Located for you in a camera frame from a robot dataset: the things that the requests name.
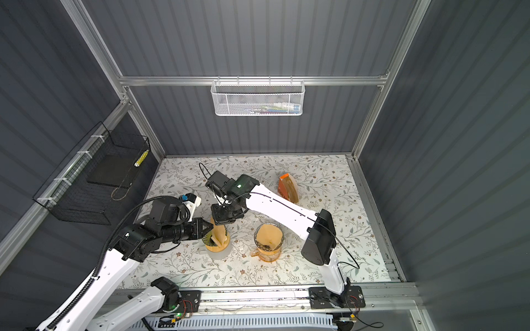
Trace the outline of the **green glass dripper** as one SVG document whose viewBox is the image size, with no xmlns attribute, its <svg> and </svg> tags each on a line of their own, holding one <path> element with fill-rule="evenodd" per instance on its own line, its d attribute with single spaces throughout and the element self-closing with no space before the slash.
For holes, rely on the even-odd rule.
<svg viewBox="0 0 530 331">
<path fill-rule="evenodd" d="M 202 239 L 202 242 L 204 243 L 204 245 L 209 245 L 209 246 L 224 246 L 224 245 L 229 245 L 230 244 L 230 235 L 229 234 L 225 234 L 224 236 L 224 240 L 221 241 L 220 239 L 217 238 L 217 235 L 211 231 L 211 233 L 208 233 L 207 236 L 205 236 L 203 239 Z"/>
</svg>

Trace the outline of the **orange coffee filter box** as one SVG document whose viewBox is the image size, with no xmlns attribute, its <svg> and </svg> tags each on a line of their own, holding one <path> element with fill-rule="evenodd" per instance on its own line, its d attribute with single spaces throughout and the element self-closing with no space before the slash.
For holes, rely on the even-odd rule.
<svg viewBox="0 0 530 331">
<path fill-rule="evenodd" d="M 288 176 L 291 176 L 290 174 L 286 173 L 284 175 L 282 175 L 280 178 L 279 178 L 279 183 L 278 183 L 278 193 L 280 194 L 280 196 L 283 198 L 283 199 L 286 199 L 288 200 L 288 193 L 287 193 L 287 190 L 285 188 L 285 185 L 284 185 L 284 180 L 288 177 Z"/>
</svg>

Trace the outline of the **brown paper coffee filters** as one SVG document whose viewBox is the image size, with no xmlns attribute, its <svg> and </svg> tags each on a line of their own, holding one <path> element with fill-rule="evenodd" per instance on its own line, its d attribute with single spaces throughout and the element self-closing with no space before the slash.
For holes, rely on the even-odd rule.
<svg viewBox="0 0 530 331">
<path fill-rule="evenodd" d="M 288 200 L 294 204 L 298 204 L 300 198 L 298 194 L 298 186 L 295 183 L 295 180 L 291 176 L 288 176 L 284 180 L 284 185 L 288 193 Z"/>
</svg>

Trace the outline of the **wooden dripper ring stand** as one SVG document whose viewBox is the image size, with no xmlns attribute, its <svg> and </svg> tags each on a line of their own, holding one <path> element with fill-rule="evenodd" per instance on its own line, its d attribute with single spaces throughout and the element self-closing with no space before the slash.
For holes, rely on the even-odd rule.
<svg viewBox="0 0 530 331">
<path fill-rule="evenodd" d="M 275 250 L 265 250 L 265 249 L 262 249 L 262 248 L 257 248 L 256 252 L 261 257 L 270 257 L 270 258 L 272 258 L 272 257 L 279 256 L 281 254 L 281 249 L 277 248 Z"/>
</svg>

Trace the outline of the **clear frosted glass carafe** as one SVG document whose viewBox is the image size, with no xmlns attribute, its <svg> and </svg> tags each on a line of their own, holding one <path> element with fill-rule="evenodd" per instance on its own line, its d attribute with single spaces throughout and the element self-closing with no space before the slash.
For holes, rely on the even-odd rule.
<svg viewBox="0 0 530 331">
<path fill-rule="evenodd" d="M 223 250 L 221 252 L 211 252 L 207 250 L 206 254 L 213 260 L 223 260 L 223 259 L 226 259 L 230 255 L 230 251 Z"/>
</svg>

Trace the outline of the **orange glass carafe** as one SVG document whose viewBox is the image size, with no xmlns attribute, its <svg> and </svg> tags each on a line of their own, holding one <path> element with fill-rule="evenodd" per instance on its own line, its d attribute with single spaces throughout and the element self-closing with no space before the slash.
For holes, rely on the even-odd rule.
<svg viewBox="0 0 530 331">
<path fill-rule="evenodd" d="M 263 262 L 271 263 L 280 258 L 281 255 L 281 249 L 273 250 L 273 251 L 266 251 L 259 248 L 256 248 L 251 252 L 252 257 L 258 257 Z"/>
</svg>

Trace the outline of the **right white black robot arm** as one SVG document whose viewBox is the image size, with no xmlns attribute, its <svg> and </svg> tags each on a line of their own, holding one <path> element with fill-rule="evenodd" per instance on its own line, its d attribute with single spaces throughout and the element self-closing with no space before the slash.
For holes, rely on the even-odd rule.
<svg viewBox="0 0 530 331">
<path fill-rule="evenodd" d="M 303 258 L 319 267 L 328 296 L 334 308 L 348 304 L 351 283 L 339 267 L 336 252 L 340 240 L 336 237 L 333 218 L 329 211 L 302 208 L 269 190 L 257 179 L 241 175 L 231 179 L 219 171 L 206 180 L 206 187 L 219 199 L 211 206 L 217 225 L 233 223 L 251 210 L 290 229 L 304 241 Z"/>
</svg>

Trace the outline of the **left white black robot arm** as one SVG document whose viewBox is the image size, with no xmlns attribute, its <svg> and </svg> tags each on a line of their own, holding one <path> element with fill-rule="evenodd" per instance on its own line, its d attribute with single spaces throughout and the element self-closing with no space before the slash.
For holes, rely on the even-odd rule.
<svg viewBox="0 0 530 331">
<path fill-rule="evenodd" d="M 161 245 L 179 245 L 204 237 L 212 225 L 194 213 L 202 200 L 188 193 L 162 195 L 142 201 L 129 210 L 105 241 L 92 272 L 37 330 L 123 330 L 157 310 L 173 312 L 179 301 L 178 286 L 159 278 L 138 299 L 125 303 L 110 321 L 95 315 L 118 285 L 147 257 L 161 254 Z"/>
</svg>

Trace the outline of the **yellow marker in black basket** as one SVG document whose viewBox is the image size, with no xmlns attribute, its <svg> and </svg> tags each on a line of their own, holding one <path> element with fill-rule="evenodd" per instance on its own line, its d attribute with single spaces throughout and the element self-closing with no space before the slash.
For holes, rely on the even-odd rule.
<svg viewBox="0 0 530 331">
<path fill-rule="evenodd" d="M 150 153 L 149 149 L 146 149 L 145 151 L 143 151 L 143 153 L 136 159 L 134 163 L 135 168 L 139 168 L 142 165 L 146 157 L 148 157 L 149 153 Z"/>
</svg>

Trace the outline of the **pens in white basket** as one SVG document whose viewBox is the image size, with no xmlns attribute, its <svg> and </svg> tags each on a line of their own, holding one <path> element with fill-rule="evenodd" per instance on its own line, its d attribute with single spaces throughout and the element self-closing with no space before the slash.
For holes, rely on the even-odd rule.
<svg viewBox="0 0 530 331">
<path fill-rule="evenodd" d="M 273 103 L 255 106 L 246 111 L 253 114 L 301 114 L 302 106 L 299 103 Z"/>
</svg>

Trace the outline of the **black pad in side basket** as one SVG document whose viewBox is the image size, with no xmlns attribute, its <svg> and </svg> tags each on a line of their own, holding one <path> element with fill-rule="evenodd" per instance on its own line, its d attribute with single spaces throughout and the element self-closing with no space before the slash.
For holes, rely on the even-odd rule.
<svg viewBox="0 0 530 331">
<path fill-rule="evenodd" d="M 114 188 L 130 188 L 140 167 L 135 168 L 134 157 L 106 155 L 88 175 L 87 182 Z"/>
</svg>

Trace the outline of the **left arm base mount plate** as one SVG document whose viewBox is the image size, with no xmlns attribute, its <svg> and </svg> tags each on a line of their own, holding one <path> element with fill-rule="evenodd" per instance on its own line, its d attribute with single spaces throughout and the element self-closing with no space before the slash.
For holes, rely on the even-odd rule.
<svg viewBox="0 0 530 331">
<path fill-rule="evenodd" d="M 162 307 L 154 311 L 155 313 L 197 313 L 201 303 L 202 292 L 199 290 L 180 290 L 178 294 L 169 295 L 163 300 Z"/>
</svg>

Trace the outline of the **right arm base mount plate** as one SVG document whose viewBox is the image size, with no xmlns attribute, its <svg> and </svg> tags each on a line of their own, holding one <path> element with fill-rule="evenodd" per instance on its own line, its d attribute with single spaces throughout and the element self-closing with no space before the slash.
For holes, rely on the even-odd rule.
<svg viewBox="0 0 530 331">
<path fill-rule="evenodd" d="M 309 301 L 312 309 L 351 308 L 361 309 L 366 307 L 364 294 L 360 286 L 350 285 L 344 292 L 337 295 L 323 286 L 308 289 Z"/>
</svg>

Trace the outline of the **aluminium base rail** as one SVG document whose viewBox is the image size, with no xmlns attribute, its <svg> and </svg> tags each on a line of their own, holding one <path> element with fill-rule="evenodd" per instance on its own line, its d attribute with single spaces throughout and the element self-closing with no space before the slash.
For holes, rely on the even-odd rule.
<svg viewBox="0 0 530 331">
<path fill-rule="evenodd" d="M 308 313 L 309 288 L 313 285 L 266 285 L 199 288 L 202 293 L 197 314 Z M 424 303 L 413 283 L 360 284 L 364 311 L 413 310 Z"/>
</svg>

